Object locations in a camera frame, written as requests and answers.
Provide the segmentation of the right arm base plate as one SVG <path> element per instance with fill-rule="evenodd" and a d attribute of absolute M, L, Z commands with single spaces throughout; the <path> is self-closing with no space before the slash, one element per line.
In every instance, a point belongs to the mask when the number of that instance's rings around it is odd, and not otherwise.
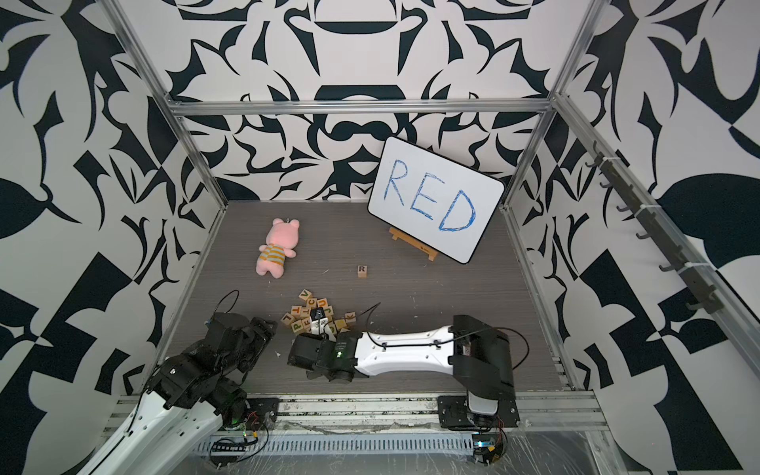
<path fill-rule="evenodd" d="M 501 401 L 495 415 L 477 415 L 470 411 L 466 396 L 437 397 L 439 425 L 450 431 L 491 431 L 516 428 L 521 422 L 515 401 Z"/>

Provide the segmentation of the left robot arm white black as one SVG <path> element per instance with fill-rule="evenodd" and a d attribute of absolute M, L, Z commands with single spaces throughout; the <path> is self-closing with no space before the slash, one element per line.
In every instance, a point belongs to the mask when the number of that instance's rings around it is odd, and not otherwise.
<path fill-rule="evenodd" d="M 168 474 L 212 433 L 235 428 L 249 412 L 247 376 L 276 335 L 261 318 L 216 313 L 204 338 L 158 366 L 133 411 L 81 474 Z"/>

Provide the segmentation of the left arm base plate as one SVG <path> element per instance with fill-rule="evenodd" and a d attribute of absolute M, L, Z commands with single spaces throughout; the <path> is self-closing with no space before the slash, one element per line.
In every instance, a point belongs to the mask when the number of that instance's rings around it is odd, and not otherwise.
<path fill-rule="evenodd" d="M 223 417 L 227 431 L 259 431 L 272 429 L 277 422 L 280 399 L 255 397 L 233 403 Z"/>

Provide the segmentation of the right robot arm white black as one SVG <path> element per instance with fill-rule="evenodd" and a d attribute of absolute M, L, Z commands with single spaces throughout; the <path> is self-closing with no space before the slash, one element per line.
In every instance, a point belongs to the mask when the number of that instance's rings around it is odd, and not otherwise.
<path fill-rule="evenodd" d="M 439 396 L 439 424 L 451 431 L 518 427 L 511 343 L 505 331 L 471 316 L 415 334 L 341 332 L 334 338 L 296 336 L 287 363 L 310 379 L 350 383 L 391 372 L 433 372 L 452 377 L 464 396 Z"/>

